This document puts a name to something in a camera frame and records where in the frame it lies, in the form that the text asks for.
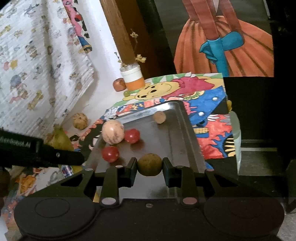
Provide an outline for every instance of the glass jar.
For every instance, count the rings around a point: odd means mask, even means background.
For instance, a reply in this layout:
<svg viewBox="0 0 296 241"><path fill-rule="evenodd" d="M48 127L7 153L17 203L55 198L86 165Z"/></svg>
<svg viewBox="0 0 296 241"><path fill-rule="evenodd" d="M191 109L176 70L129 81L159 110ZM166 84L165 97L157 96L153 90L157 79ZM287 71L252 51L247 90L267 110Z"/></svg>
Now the glass jar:
<svg viewBox="0 0 296 241"><path fill-rule="evenodd" d="M137 63L121 67L120 72L129 91L135 91L145 86L141 68Z"/></svg>

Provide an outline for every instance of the pink speckled egg-shaped ball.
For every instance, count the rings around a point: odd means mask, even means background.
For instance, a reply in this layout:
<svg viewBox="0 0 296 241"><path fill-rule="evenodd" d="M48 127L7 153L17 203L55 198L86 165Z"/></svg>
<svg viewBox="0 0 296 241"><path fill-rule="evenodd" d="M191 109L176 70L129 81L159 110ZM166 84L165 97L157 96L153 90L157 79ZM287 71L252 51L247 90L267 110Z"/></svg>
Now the pink speckled egg-shaped ball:
<svg viewBox="0 0 296 241"><path fill-rule="evenodd" d="M102 136L106 143L117 144L124 139L124 126L118 120L108 120L102 126Z"/></svg>

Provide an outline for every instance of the orange liquid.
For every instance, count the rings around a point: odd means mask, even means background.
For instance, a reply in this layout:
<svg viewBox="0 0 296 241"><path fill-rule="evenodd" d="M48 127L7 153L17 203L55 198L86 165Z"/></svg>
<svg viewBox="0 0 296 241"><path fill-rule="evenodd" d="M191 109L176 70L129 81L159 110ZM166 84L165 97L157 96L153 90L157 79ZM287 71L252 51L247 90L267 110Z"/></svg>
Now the orange liquid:
<svg viewBox="0 0 296 241"><path fill-rule="evenodd" d="M133 82L126 83L126 87L129 91L138 90L138 89L143 88L144 86L145 86L145 80L143 77L141 77Z"/></svg>

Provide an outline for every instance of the small red fruit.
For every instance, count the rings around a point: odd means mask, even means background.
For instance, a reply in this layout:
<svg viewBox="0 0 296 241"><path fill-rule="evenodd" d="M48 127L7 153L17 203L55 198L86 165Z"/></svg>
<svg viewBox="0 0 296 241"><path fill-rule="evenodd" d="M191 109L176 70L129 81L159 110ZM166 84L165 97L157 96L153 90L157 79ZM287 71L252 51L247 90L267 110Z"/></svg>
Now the small red fruit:
<svg viewBox="0 0 296 241"><path fill-rule="evenodd" d="M102 150L102 157L107 162L115 162L119 158L119 151L115 146L106 146Z"/></svg>
<svg viewBox="0 0 296 241"><path fill-rule="evenodd" d="M124 133L124 139L133 144L139 141L140 139L140 132L137 129L130 129Z"/></svg>

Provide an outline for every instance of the metal baking tray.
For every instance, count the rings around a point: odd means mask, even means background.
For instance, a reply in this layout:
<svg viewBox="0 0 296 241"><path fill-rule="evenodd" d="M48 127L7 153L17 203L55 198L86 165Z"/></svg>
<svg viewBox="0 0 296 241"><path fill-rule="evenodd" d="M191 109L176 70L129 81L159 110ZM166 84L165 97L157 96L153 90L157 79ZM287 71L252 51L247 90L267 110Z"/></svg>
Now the metal baking tray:
<svg viewBox="0 0 296 241"><path fill-rule="evenodd" d="M153 119L156 111L166 114L166 121L157 124ZM205 161L199 148L192 125L182 101L168 101L118 117L125 130L136 128L141 133L141 140L135 144L122 141L115 146L120 158L114 163L106 162L101 150L108 144L102 136L98 139L86 163L86 168L96 172L105 172L110 166L125 166L132 157L140 159L143 155L154 153L161 158L168 157L173 166L191 167L194 172L205 171ZM176 188L165 185L162 172L155 177L146 177L137 172L134 186L119 189L123 198L154 199L174 198Z"/></svg>

